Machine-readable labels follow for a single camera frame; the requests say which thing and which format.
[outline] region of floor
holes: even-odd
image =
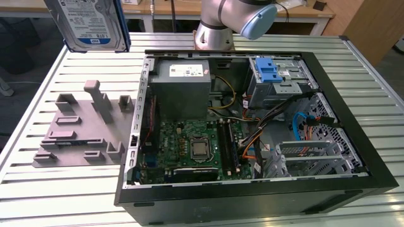
[[[51,19],[32,20],[36,31],[41,38],[41,44],[29,48],[28,52],[35,61],[36,67],[28,73],[12,75],[0,68],[1,78],[7,82],[41,82],[51,69],[57,54],[63,48],[63,37],[57,31],[56,25]],[[404,98],[404,55],[391,50],[385,55],[381,63],[376,66],[376,70],[383,75],[389,85]],[[36,94],[40,84],[36,83],[12,83],[9,84],[15,90],[11,97],[0,95],[0,151],[5,146],[8,136],[19,123],[25,112],[31,100]]]

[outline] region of hard drive label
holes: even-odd
[[[97,0],[59,0],[76,38],[85,44],[107,44],[111,34]]]

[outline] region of blue drive bay latch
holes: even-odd
[[[255,62],[263,83],[280,83],[284,81],[283,77],[277,74],[277,67],[273,64],[272,58],[256,58]]]

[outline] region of yellow wire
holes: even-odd
[[[209,107],[208,107],[208,109],[215,109],[215,110],[228,108],[228,107],[235,103],[235,101],[236,101],[236,92],[235,92],[233,87],[231,86],[231,84],[228,83],[228,81],[227,81],[223,77],[220,77],[220,76],[216,76],[216,77],[219,77],[219,78],[223,80],[223,82],[228,85],[228,87],[232,89],[232,92],[233,92],[233,100],[231,101],[229,104],[227,104],[227,105],[224,105],[224,106],[217,106],[217,107],[209,106]]]

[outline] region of power supply label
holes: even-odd
[[[97,0],[59,0],[76,38],[85,44],[107,44],[111,35]]]
[[[171,77],[203,77],[203,65],[171,65]]]

